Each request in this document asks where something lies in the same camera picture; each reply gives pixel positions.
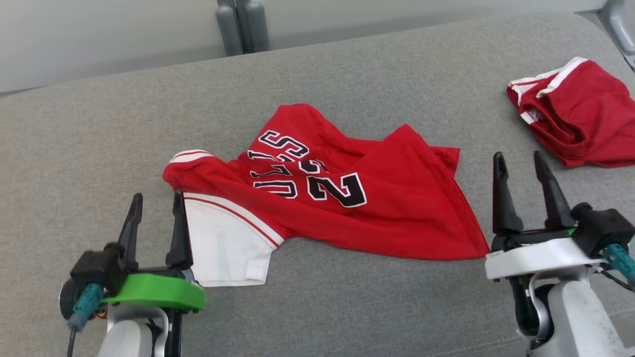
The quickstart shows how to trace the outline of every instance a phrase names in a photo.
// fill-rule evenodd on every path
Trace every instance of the gray couch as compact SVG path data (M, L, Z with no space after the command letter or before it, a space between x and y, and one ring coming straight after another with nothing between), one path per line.
M491 238L491 157L503 151L526 227L540 227L534 140L505 93L509 80L590 58L635 93L608 38L577 15L479 20L87 79L0 100L3 303L0 354L61 356L69 331L57 295L87 249L116 239L130 199L145 198L137 257L162 265L172 193L161 173L178 151L222 159L245 150L281 104L317 107L345 134L381 139L403 123L431 145L462 149L456 180ZM571 204L614 207L635 222L635 167L565 170ZM397 259L303 238L273 253L262 286L207 289L184 319L183 356L523 356L511 290L484 260ZM592 287L627 346L635 299ZM92 321L76 356L96 354Z

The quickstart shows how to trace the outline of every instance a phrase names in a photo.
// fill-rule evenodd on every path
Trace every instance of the black wire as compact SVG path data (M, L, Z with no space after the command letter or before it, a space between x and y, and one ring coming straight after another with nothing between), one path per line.
M77 327L71 328L70 337L69 337L69 351L66 353L66 357L73 357L73 347L75 347L76 334L77 334Z
M609 278L609 279L613 280L614 282L616 282L622 288L625 288L626 290L635 293L635 288L633 288L632 286L628 285L627 283L624 283L622 280L619 280L618 278L614 277L608 271L602 270L600 273L603 276L606 276L607 278Z

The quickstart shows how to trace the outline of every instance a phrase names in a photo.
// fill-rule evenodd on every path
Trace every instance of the green plastic part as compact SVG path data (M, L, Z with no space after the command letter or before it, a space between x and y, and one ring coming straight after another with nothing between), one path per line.
M203 310L205 292L200 286L179 278L139 273L128 275L115 297L102 302L156 306L167 309Z

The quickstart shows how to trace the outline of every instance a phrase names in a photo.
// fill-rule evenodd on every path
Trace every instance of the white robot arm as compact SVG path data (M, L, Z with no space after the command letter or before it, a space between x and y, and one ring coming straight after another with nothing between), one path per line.
M616 210L593 211L582 203L573 211L539 152L534 155L548 218L544 229L524 231L507 187L503 155L494 155L492 253L488 279L509 281L516 303L518 334L529 341L529 357L627 357L626 349L589 275L608 269L603 250L627 251L635 229ZM632 259L624 254L627 264ZM555 284L539 281L558 279ZM622 282L633 291L633 287Z

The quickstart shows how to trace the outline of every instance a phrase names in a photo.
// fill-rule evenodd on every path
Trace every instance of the white wall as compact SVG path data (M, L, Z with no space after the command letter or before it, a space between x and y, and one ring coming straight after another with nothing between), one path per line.
M600 9L606 0L262 0L272 49L472 18Z
M0 91L224 57L215 0L1 0Z
M605 0L262 0L272 49ZM216 0L0 0L0 92L224 57Z

